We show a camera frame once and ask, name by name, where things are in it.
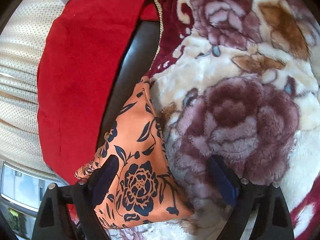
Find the cream dotted curtain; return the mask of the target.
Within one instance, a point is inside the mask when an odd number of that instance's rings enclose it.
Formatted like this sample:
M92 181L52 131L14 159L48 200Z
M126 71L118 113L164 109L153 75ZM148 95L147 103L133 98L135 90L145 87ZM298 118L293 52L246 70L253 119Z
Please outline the cream dotted curtain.
M55 175L40 147L36 75L63 9L59 0L21 0L1 31L1 161L49 179Z

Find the window frame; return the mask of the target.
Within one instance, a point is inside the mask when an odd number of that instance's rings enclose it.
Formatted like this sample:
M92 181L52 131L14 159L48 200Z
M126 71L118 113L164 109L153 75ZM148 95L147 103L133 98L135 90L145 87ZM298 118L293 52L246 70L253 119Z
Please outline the window frame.
M1 180L1 197L32 212L39 210L51 183L65 186L57 179L32 174L6 162L2 166Z

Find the floral plush blanket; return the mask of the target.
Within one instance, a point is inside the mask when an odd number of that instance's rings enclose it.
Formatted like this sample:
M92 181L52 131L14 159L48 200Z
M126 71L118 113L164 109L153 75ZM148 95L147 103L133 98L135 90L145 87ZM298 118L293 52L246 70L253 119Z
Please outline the floral plush blanket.
M303 0L155 0L150 68L172 174L195 212L112 239L216 239L231 214L212 154L254 184L280 184L295 239L319 233L319 23Z

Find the red cloth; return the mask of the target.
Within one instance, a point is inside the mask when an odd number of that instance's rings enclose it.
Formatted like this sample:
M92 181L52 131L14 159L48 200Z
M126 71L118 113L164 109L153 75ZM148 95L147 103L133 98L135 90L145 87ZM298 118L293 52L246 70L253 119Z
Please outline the red cloth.
M37 120L44 162L70 184L95 153L119 64L153 0L70 0L51 26L38 72Z

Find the orange floral patterned garment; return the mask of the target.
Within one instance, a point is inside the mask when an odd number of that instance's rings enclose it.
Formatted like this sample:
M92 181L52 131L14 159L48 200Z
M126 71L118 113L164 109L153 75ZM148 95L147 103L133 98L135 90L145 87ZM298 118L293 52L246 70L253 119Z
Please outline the orange floral patterned garment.
M93 207L104 228L130 228L194 213L170 171L146 76L136 84L105 134L103 146L77 169L76 178L89 178L111 155L118 158L119 170L103 202Z

